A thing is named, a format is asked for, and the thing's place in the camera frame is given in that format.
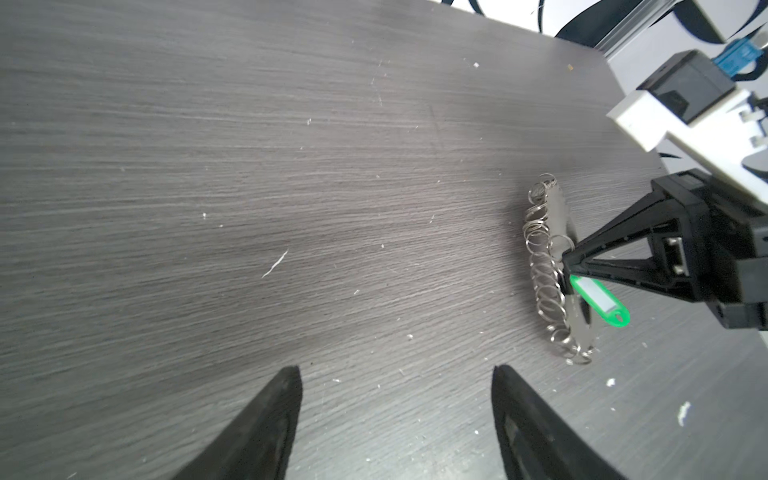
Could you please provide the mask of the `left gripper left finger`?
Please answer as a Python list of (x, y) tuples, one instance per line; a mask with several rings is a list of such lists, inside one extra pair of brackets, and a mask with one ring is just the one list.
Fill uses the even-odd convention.
[(176, 479), (283, 479), (303, 397), (300, 369), (282, 368)]

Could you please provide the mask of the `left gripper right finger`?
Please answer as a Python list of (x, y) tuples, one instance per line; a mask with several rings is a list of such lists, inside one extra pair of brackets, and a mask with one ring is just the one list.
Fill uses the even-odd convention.
[(493, 370), (491, 403), (509, 479), (622, 479), (510, 366)]

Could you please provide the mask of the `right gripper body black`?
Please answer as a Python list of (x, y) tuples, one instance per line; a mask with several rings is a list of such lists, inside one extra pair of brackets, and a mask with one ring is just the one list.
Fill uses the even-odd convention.
[(727, 329), (767, 328), (767, 207), (692, 169), (651, 181), (671, 202), (663, 244), (676, 256), (675, 277), (692, 288)]

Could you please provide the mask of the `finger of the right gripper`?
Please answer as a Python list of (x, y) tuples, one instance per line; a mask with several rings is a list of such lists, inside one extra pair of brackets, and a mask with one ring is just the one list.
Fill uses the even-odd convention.
[(652, 192), (628, 207), (613, 220), (563, 254), (568, 270), (585, 270), (588, 260), (604, 251), (646, 238), (662, 220), (666, 198)]
[(654, 260), (571, 262), (566, 264), (566, 270), (572, 276), (605, 280), (691, 303), (706, 299), (698, 280), (676, 274)]

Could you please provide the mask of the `green key tag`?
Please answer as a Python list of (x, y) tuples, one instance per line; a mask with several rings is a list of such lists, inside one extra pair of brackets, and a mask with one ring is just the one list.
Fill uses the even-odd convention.
[(570, 284), (606, 324), (615, 328), (630, 324), (631, 315), (628, 308), (600, 281), (571, 276)]

